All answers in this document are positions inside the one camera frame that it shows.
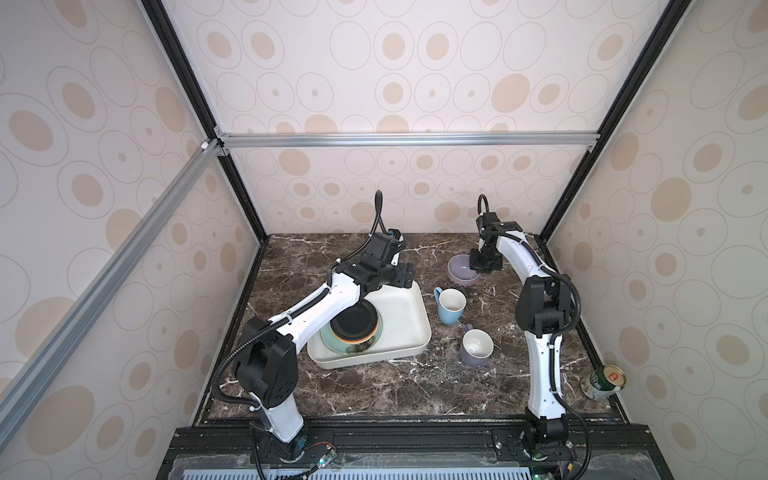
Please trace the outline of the lavender bowl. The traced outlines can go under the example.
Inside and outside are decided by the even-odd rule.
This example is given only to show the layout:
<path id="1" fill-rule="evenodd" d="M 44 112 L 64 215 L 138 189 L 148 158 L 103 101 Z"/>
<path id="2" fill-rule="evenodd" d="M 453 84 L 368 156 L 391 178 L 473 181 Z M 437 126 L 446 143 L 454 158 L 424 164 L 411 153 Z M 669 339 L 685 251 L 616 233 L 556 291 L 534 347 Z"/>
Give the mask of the lavender bowl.
<path id="1" fill-rule="evenodd" d="M 468 254 L 453 256 L 447 264 L 447 275 L 452 283 L 461 287 L 473 286 L 481 277 L 479 272 L 470 267 L 470 256 Z"/>

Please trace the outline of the black plate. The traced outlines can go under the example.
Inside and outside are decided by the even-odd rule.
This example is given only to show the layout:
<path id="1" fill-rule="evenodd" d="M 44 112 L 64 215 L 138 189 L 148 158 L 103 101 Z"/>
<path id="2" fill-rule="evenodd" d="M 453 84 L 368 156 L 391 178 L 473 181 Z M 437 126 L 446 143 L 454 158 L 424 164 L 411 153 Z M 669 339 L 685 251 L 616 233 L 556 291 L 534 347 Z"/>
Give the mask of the black plate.
<path id="1" fill-rule="evenodd" d="M 380 325 L 376 307 L 367 300 L 343 310 L 330 322 L 330 330 L 340 341 L 358 344 L 373 338 Z"/>

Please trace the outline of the light blue mug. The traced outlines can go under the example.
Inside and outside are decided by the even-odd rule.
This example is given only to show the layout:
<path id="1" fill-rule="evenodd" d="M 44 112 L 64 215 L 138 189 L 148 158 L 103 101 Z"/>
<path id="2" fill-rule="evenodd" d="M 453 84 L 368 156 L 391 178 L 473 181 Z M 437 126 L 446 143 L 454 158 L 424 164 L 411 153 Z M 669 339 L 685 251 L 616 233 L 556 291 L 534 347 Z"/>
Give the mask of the light blue mug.
<path id="1" fill-rule="evenodd" d="M 445 325 L 457 323 L 464 314 L 467 300 L 465 295 L 457 289 L 443 289 L 435 287 L 433 290 L 437 302 L 438 317 Z"/>

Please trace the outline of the white plastic bin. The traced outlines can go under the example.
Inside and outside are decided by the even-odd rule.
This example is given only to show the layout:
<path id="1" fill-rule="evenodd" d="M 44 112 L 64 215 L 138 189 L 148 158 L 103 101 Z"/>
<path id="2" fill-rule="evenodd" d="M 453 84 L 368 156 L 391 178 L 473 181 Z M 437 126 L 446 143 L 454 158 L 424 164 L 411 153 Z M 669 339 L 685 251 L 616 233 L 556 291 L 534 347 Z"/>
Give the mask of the white plastic bin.
<path id="1" fill-rule="evenodd" d="M 322 369 L 330 370 L 380 361 L 416 356 L 425 351 L 431 340 L 431 327 L 419 284 L 409 289 L 383 286 L 366 296 L 381 317 L 381 335 L 367 350 L 341 354 L 329 349 L 321 334 L 307 344 L 309 357 Z"/>

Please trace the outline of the teal flower plate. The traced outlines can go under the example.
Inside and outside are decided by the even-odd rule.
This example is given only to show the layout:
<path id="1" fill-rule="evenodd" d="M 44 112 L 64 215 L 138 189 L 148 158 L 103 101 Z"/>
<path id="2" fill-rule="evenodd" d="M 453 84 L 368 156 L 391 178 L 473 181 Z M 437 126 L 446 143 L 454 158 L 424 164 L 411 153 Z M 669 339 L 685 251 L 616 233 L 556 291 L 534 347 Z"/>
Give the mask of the teal flower plate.
<path id="1" fill-rule="evenodd" d="M 382 326 L 380 323 L 380 333 L 374 340 L 368 341 L 359 345 L 348 345 L 338 340 L 331 333 L 330 323 L 324 326 L 320 330 L 321 340 L 327 348 L 329 348 L 335 353 L 338 353 L 340 355 L 347 355 L 347 356 L 361 354 L 369 350 L 378 342 L 378 340 L 381 337 L 381 334 L 382 334 Z"/>

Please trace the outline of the purple grey mug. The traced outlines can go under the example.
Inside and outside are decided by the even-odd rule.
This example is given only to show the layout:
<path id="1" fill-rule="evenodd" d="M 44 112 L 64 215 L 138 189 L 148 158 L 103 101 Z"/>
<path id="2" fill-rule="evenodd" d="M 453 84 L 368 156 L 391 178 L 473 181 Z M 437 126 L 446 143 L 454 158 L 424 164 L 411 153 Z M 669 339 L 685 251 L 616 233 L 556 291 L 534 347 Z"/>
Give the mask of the purple grey mug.
<path id="1" fill-rule="evenodd" d="M 465 366 L 471 368 L 483 366 L 492 356 L 494 348 L 494 342 L 487 332 L 475 328 L 472 324 L 464 326 L 460 359 Z"/>

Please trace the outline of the orange plate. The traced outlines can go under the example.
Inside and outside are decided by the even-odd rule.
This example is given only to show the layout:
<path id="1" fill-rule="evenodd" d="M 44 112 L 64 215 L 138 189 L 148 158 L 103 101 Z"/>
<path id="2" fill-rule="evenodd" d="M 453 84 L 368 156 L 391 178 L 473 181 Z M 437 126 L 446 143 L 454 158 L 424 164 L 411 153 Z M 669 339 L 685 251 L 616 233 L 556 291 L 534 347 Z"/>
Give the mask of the orange plate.
<path id="1" fill-rule="evenodd" d="M 348 345 L 359 345 L 374 340 L 380 333 L 380 319 L 373 313 L 353 311 L 342 313 L 330 322 L 331 333 Z"/>

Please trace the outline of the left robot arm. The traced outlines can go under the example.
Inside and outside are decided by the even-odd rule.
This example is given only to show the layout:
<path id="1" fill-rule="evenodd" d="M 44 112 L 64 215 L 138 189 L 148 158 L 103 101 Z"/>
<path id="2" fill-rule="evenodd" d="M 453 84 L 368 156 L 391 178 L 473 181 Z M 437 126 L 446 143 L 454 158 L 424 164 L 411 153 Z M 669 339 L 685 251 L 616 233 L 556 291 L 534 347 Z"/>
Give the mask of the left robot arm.
<path id="1" fill-rule="evenodd" d="M 258 415 L 282 456 L 298 459 L 307 441 L 304 419 L 293 391 L 298 383 L 297 356 L 325 325 L 342 312 L 363 305 L 384 286 L 409 288 L 415 265 L 399 263 L 406 247 L 402 233 L 384 226 L 383 193 L 374 197 L 375 216 L 365 242 L 329 267 L 325 282 L 286 311 L 248 322 L 240 343 L 216 366 L 211 396 L 246 405 Z"/>

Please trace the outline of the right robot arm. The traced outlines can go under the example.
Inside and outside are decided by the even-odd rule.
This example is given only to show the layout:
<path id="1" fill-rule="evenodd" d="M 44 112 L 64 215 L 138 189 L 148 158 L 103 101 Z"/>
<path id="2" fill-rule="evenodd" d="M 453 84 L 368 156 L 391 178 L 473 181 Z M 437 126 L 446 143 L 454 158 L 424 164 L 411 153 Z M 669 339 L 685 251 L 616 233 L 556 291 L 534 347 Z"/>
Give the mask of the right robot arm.
<path id="1" fill-rule="evenodd" d="M 517 223 L 490 210 L 484 194 L 478 197 L 477 213 L 479 241 L 470 251 L 470 268 L 491 273 L 509 263 L 522 282 L 515 321 L 528 348 L 529 396 L 517 447 L 532 461 L 562 458 L 570 451 L 569 419 L 579 416 L 562 394 L 560 351 L 563 338 L 581 319 L 580 294 L 538 255 Z"/>

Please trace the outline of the horizontal aluminium bar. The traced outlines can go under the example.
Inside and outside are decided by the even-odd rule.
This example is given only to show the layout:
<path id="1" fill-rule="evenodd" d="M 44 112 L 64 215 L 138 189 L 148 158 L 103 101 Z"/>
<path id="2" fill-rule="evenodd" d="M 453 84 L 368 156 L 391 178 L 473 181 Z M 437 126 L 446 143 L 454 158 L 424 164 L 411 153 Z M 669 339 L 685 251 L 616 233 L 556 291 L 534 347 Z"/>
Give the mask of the horizontal aluminium bar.
<path id="1" fill-rule="evenodd" d="M 224 148 L 367 148 L 595 145 L 597 131 L 233 134 L 216 139 Z"/>

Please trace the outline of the green drink can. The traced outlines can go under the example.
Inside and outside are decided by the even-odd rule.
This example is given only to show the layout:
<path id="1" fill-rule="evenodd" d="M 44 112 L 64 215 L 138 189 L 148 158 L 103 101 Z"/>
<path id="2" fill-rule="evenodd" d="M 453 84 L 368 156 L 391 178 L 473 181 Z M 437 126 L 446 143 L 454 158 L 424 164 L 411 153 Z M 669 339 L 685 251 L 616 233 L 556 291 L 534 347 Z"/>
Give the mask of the green drink can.
<path id="1" fill-rule="evenodd" d="M 581 380 L 581 390 L 587 398 L 600 401 L 621 391 L 626 382 L 626 375 L 621 368 L 604 365 Z"/>

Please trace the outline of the diagonal aluminium bar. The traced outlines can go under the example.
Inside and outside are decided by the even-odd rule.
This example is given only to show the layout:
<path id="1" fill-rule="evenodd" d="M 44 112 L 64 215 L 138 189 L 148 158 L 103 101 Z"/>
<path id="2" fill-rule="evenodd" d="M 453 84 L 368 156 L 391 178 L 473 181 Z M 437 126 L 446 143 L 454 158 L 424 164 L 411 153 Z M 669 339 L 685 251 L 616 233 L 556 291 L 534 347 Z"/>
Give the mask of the diagonal aluminium bar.
<path id="1" fill-rule="evenodd" d="M 211 138 L 205 148 L 198 149 L 25 364 L 1 401 L 2 448 L 16 435 L 222 145 L 221 140 Z"/>

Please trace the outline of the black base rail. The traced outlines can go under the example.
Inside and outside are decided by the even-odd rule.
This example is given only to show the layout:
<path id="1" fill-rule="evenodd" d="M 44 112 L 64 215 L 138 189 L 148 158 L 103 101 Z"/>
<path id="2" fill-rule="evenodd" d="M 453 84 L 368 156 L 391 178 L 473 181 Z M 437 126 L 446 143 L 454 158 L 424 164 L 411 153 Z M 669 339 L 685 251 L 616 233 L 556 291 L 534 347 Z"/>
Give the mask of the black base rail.
<path id="1" fill-rule="evenodd" d="M 590 420 L 543 459 L 522 423 L 311 419 L 295 459 L 252 422 L 177 430 L 158 479 L 669 479 L 649 427 Z"/>

